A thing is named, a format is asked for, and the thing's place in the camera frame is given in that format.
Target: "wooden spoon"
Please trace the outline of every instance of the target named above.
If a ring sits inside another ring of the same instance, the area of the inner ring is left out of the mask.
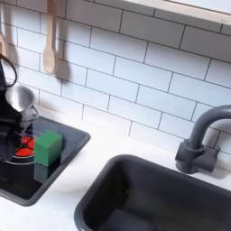
[[[1,14],[0,14],[0,53],[3,54],[6,58],[9,56],[8,44],[2,31]]]
[[[43,52],[43,65],[49,75],[57,71],[58,57],[55,49],[57,0],[47,0],[47,43]]]

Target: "red burner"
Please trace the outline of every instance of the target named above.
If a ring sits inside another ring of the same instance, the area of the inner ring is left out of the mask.
[[[25,136],[22,138],[22,144],[20,148],[16,151],[15,156],[17,157],[27,157],[34,154],[34,141],[35,139],[31,136]]]

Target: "green cube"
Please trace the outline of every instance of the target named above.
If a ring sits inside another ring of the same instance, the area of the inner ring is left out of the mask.
[[[62,136],[53,131],[47,131],[36,140],[34,145],[35,162],[49,167],[61,154]]]

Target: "black sink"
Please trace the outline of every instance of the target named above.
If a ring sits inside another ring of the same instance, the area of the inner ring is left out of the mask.
[[[130,155],[113,158],[101,171],[76,208],[76,226],[110,231],[115,211],[157,231],[231,230],[230,191]]]

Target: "faucet handle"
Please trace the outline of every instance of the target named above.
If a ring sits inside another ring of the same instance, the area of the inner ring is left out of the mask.
[[[217,164],[218,150],[206,150],[202,155],[193,160],[192,165],[204,171],[212,172]]]

